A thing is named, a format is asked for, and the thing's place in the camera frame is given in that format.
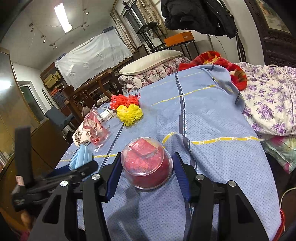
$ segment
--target fluorescent lamp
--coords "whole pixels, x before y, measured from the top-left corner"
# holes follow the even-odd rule
[[[69,24],[64,5],[61,3],[55,6],[54,11],[56,12],[57,18],[59,19],[59,22],[63,27],[64,32],[70,32],[73,27],[71,26],[71,24]]]
[[[0,91],[8,89],[10,86],[11,86],[10,81],[8,81],[8,80],[0,80]]]

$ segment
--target doorway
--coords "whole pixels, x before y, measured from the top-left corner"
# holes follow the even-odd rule
[[[46,108],[43,102],[40,100],[37,93],[34,93],[36,91],[34,87],[31,86],[31,81],[18,81],[18,84],[20,86],[21,92],[24,95],[26,102],[28,103],[30,109],[34,113],[36,119],[40,123],[43,123],[46,120]]]

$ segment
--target black jacket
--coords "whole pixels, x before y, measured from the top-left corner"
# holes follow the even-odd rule
[[[165,26],[171,30],[195,30],[202,34],[236,36],[233,18],[217,0],[161,0]]]

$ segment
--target blue chair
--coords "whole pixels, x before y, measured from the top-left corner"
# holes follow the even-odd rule
[[[45,113],[45,116],[57,127],[59,131],[62,131],[67,125],[69,125],[70,121],[74,119],[73,114],[65,116],[56,107],[50,108],[50,110]]]

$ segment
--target blue tablecloth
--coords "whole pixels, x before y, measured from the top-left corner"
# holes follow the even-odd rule
[[[108,121],[112,135],[93,153],[99,166],[112,163],[113,154],[133,139],[155,138],[171,155],[179,152],[185,163],[212,181],[236,181],[272,240],[281,223],[275,182],[261,144],[242,115],[244,100],[228,71],[217,65],[197,66],[138,92],[143,117],[129,127],[118,118]],[[76,149],[72,144],[57,167],[68,164]],[[80,201],[78,224],[83,229],[82,209]],[[123,172],[115,196],[103,209],[112,240],[181,241],[192,214],[174,173],[160,188],[141,192],[129,184]]]

